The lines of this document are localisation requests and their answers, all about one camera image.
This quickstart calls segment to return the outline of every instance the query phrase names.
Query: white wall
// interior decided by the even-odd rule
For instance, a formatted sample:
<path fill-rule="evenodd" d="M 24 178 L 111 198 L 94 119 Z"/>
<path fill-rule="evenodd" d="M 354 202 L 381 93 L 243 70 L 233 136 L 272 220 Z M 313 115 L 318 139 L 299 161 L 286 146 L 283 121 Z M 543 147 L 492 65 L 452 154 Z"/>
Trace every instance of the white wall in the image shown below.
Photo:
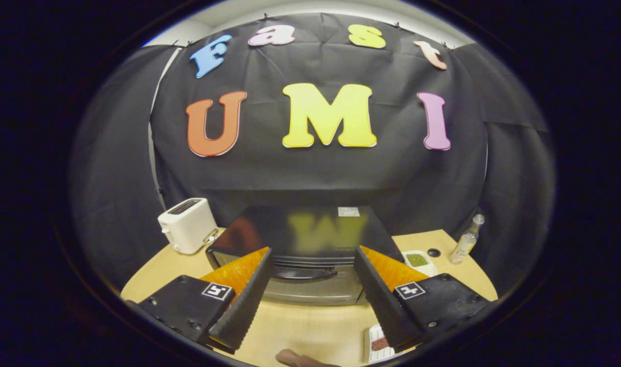
<path fill-rule="evenodd" d="M 362 16 L 394 24 L 405 30 L 419 33 L 437 42 L 446 42 L 449 47 L 459 47 L 474 42 L 464 33 L 445 21 L 399 0 L 345 0 L 339 2 L 301 0 L 226 0 L 205 9 L 170 30 L 148 42 L 151 44 L 173 44 L 186 46 L 215 32 L 226 30 L 248 21 L 268 16 L 300 14 L 306 12 L 327 12 Z"/>

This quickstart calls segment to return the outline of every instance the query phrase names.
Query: clear bottle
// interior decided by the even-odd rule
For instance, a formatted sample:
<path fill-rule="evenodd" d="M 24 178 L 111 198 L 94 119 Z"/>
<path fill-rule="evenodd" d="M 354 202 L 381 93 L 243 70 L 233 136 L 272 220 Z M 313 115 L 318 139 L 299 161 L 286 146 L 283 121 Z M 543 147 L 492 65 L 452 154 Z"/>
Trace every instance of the clear bottle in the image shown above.
<path fill-rule="evenodd" d="M 476 240 L 478 239 L 478 230 L 480 230 L 480 226 L 483 223 L 485 223 L 485 217 L 483 214 L 476 214 L 472 219 L 472 226 L 462 234 L 457 246 L 455 246 L 455 250 L 451 253 L 451 262 L 453 264 L 461 263 L 462 260 L 469 255 L 469 252 L 476 244 Z"/>

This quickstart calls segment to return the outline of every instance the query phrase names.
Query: screw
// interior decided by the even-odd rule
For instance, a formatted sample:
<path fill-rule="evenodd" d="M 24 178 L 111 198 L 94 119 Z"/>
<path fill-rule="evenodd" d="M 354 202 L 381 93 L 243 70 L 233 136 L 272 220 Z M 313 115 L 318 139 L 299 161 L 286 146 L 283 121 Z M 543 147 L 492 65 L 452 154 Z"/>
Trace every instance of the screw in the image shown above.
<path fill-rule="evenodd" d="M 194 328 L 195 330 L 198 330 L 198 331 L 201 330 L 201 326 L 193 319 L 189 319 L 188 324 L 190 328 Z"/>

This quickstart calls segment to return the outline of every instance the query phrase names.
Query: bottle cap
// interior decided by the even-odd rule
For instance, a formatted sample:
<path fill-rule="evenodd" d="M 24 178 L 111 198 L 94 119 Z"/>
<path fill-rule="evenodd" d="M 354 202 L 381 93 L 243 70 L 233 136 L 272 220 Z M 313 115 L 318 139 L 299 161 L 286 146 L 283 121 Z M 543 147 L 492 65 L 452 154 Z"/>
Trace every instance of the bottle cap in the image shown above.
<path fill-rule="evenodd" d="M 477 225 L 485 223 L 485 217 L 483 216 L 483 214 L 476 214 L 474 216 L 474 223 L 476 223 Z"/>

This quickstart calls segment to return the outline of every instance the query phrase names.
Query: letter m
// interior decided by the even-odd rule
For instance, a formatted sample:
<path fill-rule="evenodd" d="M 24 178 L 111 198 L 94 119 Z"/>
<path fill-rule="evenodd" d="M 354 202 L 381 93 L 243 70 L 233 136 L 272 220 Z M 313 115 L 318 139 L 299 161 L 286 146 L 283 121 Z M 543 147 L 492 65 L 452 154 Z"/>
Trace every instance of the letter m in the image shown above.
<path fill-rule="evenodd" d="M 341 121 L 343 133 L 338 142 L 343 146 L 372 147 L 376 136 L 369 124 L 369 96 L 372 90 L 358 84 L 344 85 L 333 104 L 329 104 L 313 84 L 290 84 L 283 88 L 290 97 L 290 133 L 283 138 L 286 148 L 306 148 L 315 138 L 308 133 L 308 121 L 315 128 L 322 144 L 329 145 Z"/>

